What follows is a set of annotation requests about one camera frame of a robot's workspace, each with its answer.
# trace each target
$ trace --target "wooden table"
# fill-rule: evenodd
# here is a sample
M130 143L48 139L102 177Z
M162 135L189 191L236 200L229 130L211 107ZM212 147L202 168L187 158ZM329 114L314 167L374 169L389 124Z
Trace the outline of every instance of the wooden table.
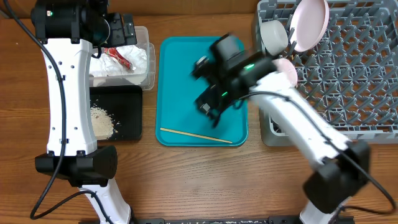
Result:
M141 16L159 58L170 36L223 35L234 32L251 46L252 14L217 16ZM32 28L30 21L26 24ZM39 48L11 20L0 21L0 223L77 223L96 218L83 196L42 220L29 213L49 176L35 170L34 157L45 152L49 135L47 74ZM155 137L157 83L144 93L140 141L117 142L116 174L125 201L138 218L261 218L298 214L307 199L302 184L312 173L295 147L267 147L261 141L257 108L249 105L249 137L236 148L164 147ZM372 175L398 199L398 146L374 145ZM56 180L40 212L76 188ZM372 186L350 203L387 209ZM398 216L352 212L357 223L398 223Z

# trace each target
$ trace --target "white granules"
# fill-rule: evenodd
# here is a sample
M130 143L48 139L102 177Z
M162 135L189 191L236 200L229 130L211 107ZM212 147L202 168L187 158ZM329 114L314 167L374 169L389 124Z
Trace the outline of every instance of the white granules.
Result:
M112 118L106 110L98 107L91 107L91 122L93 123L94 135L97 140L105 140L113 134Z

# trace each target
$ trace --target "dish rack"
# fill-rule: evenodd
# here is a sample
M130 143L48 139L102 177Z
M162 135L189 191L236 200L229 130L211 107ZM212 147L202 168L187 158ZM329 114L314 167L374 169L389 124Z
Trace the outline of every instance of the dish rack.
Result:
M289 31L301 0L262 0L252 31L254 47L265 51L259 24L277 19ZM281 53L298 74L301 95L350 139L398 143L398 2L331 0L321 41L307 52ZM260 110L261 135L268 146L290 146L288 135Z

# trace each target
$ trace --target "blue tray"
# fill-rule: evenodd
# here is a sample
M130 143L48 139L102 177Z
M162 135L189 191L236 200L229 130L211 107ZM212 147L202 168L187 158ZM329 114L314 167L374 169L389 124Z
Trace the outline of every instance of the blue tray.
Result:
M156 138L165 146L239 146L248 138L248 108L228 108L216 128L194 104L208 87L204 78L196 80L191 72L193 64L209 55L209 46L219 37L170 37L160 47L159 82L156 108ZM232 143L212 141L182 134L161 131L173 129L191 134L213 137Z

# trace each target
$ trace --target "wooden stick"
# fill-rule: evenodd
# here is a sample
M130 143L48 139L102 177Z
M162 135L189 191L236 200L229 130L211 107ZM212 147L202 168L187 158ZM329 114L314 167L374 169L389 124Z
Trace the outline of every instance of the wooden stick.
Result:
M192 136L192 137L196 137L196 138L203 138L203 139L208 139L208 140L212 140L212 141L219 141L219 142L225 142L225 143L232 144L231 141L217 139L217 138L212 138L212 137L208 137L208 136L201 136L199 134L185 133L185 132L182 132L182 131L176 131L176 130L171 130L171 129L167 129L167 128L160 128L160 130L161 131L171 132L171 133L176 133L176 134L184 134L184 135Z

